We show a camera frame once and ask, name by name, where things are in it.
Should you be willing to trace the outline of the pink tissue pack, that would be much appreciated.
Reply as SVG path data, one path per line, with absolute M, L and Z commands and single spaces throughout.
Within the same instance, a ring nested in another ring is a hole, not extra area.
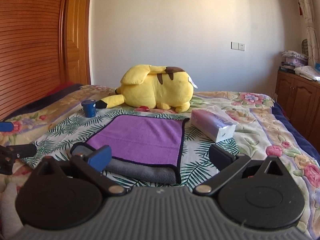
M 238 124 L 237 121 L 217 106 L 192 110 L 190 120 L 193 126 L 213 142 L 231 139 Z

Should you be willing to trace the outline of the floral curtain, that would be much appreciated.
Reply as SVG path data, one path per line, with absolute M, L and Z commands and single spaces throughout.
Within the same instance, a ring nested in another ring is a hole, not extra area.
M 319 63 L 319 40 L 316 31 L 315 12 L 312 0 L 298 0 L 305 21 L 308 41 L 309 65 L 315 67 Z

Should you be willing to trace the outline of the wooden side cabinet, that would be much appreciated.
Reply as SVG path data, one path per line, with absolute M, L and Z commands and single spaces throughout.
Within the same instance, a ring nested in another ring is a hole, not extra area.
M 279 70 L 275 94 L 292 126 L 319 149 L 319 83 Z

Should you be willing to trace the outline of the palm leaf print cloth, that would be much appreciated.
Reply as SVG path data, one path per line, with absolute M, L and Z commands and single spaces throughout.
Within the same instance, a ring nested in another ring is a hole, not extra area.
M 35 168 L 45 155 L 51 155 L 59 161 L 69 160 L 71 148 L 75 143 L 86 141 L 121 115 L 147 116 L 178 121 L 190 116 L 188 113 L 165 113 L 156 109 L 146 112 L 125 107 L 101 109 L 97 111 L 95 117 L 86 118 L 83 111 L 78 111 L 35 140 L 34 145 L 37 147 L 37 153 L 33 157 L 24 158 L 23 162 L 31 168 Z M 180 161 L 182 185 L 192 189 L 217 174 L 218 170 L 210 162 L 208 156 L 212 144 L 213 142 L 194 127 L 190 121 L 185 123 Z

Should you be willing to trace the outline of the floral bed blanket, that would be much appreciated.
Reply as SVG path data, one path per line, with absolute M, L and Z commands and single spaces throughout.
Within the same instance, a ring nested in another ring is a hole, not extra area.
M 98 111 L 93 118 L 84 117 L 81 101 L 114 94 L 114 89 L 86 85 L 56 102 L 41 106 L 35 102 L 26 110 L 8 118 L 14 126 L 1 133 L 1 145 L 34 143 L 37 154 L 17 160 L 11 175 L 1 175 L 1 236 L 10 238 L 22 227 L 15 210 L 15 199 L 32 169 L 47 154 L 57 160 L 69 158 L 71 146 L 88 139 L 99 128 L 121 114 L 148 115 L 163 119 L 181 119 L 172 110 L 132 108 L 126 105 Z M 220 107 L 237 122 L 232 139 L 220 146 L 233 154 L 243 153 L 254 160 L 276 155 L 300 187 L 305 210 L 298 228 L 312 239 L 319 239 L 319 154 L 283 115 L 269 96 L 240 92 L 197 92 L 191 109 Z

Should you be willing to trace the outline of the yellow Pikachu plush toy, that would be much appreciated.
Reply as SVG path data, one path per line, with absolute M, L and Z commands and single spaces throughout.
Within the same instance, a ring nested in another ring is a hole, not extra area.
M 186 112 L 197 85 L 181 68 L 140 64 L 131 67 L 122 77 L 115 94 L 95 103 L 97 109 L 113 108 L 122 104 L 149 109 L 174 109 Z

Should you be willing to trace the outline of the wooden slatted headboard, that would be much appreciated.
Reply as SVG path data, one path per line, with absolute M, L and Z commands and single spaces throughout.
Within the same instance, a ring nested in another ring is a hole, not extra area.
M 65 0 L 1 0 L 1 118 L 65 81 Z

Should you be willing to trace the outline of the stack of folded linens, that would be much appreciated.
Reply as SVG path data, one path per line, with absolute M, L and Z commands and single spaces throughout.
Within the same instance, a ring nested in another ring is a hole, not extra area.
M 302 66 L 308 65 L 309 58 L 300 54 L 296 51 L 284 51 L 281 54 L 281 66 L 279 70 L 282 72 L 287 72 L 291 74 L 295 74 L 295 69 Z

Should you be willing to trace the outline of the white folded cloth on cabinet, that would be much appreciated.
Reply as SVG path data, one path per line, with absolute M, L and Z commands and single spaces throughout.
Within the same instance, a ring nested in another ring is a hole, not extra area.
M 294 69 L 294 71 L 295 71 L 296 75 L 304 77 L 304 78 L 306 78 L 308 80 L 312 80 L 312 81 L 316 81 L 316 82 L 320 81 L 319 71 L 316 70 L 315 68 L 313 68 L 312 66 L 296 67 Z

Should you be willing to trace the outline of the white wall socket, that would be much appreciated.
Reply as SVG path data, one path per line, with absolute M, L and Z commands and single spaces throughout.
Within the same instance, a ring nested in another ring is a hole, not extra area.
M 239 42 L 231 42 L 231 49 L 245 51 L 245 44 Z

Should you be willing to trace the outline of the purple and grey towel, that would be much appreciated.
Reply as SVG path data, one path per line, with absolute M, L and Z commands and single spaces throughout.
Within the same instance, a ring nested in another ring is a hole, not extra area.
M 181 183 L 182 121 L 121 115 L 84 142 L 99 149 L 111 147 L 112 160 L 105 171 L 161 184 Z

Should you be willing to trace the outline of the blue cylindrical container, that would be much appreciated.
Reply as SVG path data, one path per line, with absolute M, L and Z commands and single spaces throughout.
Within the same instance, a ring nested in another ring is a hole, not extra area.
M 96 116 L 96 101 L 93 99 L 84 100 L 81 102 L 85 117 L 92 118 Z

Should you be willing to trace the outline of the wooden door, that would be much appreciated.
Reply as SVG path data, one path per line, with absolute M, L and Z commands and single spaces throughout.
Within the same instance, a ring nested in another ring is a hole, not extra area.
M 89 25 L 90 0 L 66 0 L 65 66 L 67 80 L 89 85 Z

